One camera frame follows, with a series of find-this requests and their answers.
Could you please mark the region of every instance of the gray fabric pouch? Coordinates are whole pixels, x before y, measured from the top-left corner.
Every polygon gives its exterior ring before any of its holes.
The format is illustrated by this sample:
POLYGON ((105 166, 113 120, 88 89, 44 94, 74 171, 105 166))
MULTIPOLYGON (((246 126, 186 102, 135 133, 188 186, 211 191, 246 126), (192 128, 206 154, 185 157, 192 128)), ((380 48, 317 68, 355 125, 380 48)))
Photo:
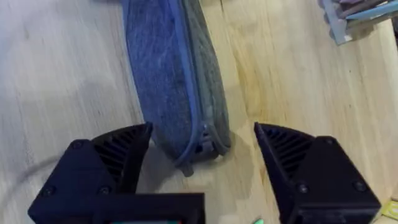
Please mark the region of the gray fabric pouch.
POLYGON ((220 69, 198 0, 123 0, 127 50, 152 138, 186 176, 229 151, 220 69))

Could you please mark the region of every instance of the wooden surface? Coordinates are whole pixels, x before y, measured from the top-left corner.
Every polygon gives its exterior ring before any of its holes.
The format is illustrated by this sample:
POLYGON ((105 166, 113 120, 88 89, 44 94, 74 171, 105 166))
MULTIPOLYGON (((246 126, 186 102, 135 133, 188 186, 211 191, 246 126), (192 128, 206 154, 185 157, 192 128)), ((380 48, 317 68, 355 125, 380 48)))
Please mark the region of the wooden surface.
MULTIPOLYGON (((278 223, 252 122, 331 134, 381 200, 396 184, 398 56, 391 23, 337 47, 315 0, 202 0, 228 100, 232 153, 183 178, 152 147, 140 192, 205 192, 208 223, 278 223)), ((28 206, 76 138, 142 122, 121 6, 0 1, 0 222, 28 206)))

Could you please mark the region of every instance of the wood grain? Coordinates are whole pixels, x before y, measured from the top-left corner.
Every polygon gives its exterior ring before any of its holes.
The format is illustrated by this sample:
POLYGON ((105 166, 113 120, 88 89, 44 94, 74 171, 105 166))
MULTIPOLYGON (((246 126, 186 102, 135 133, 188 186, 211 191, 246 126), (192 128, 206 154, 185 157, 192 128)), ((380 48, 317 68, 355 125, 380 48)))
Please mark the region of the wood grain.
MULTIPOLYGON (((315 1, 202 0, 220 63, 233 151, 184 178, 151 147, 144 192, 205 192, 208 223, 278 223, 252 122, 331 134, 381 200, 396 184, 398 56, 391 22, 337 47, 315 1)), ((142 122, 121 6, 0 2, 0 222, 26 211, 60 153, 142 122)))

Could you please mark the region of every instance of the blue fabric pouch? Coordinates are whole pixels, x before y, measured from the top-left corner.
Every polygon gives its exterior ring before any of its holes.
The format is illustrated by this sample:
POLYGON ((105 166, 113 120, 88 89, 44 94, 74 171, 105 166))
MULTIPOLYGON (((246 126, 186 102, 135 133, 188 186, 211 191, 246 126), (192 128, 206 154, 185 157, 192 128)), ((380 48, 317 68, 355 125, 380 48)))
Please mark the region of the blue fabric pouch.
POLYGON ((218 61, 198 0, 123 0, 127 50, 153 140, 186 176, 231 147, 218 61))

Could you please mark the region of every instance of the screw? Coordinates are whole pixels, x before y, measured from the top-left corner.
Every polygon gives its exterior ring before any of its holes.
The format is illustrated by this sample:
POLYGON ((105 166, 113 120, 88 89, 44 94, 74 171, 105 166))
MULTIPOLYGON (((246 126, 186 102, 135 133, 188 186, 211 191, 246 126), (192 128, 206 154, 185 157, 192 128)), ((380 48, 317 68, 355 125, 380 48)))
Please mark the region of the screw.
POLYGON ((49 197, 55 193, 55 187, 54 186, 48 186, 42 190, 42 196, 43 197, 49 197))
POLYGON ((328 143, 328 144, 333 144, 333 140, 330 139, 330 138, 328 138, 328 139, 326 139, 326 143, 328 143))
POLYGON ((111 187, 109 187, 109 186, 102 186, 101 188, 99 188, 99 191, 98 191, 100 194, 103 194, 103 195, 108 195, 108 194, 110 194, 111 193, 111 187))
POLYGON ((308 188, 308 186, 306 186, 305 184, 300 184, 300 185, 298 185, 297 189, 298 189, 298 191, 299 191, 301 194, 306 194, 306 193, 308 193, 308 191, 310 191, 310 189, 308 188))
POLYGON ((360 180, 354 182, 354 188, 359 192, 364 192, 366 189, 368 189, 366 184, 360 180))
POLYGON ((78 149, 78 148, 80 148, 82 146, 83 146, 83 143, 81 141, 75 141, 75 142, 72 143, 72 148, 73 149, 78 149))

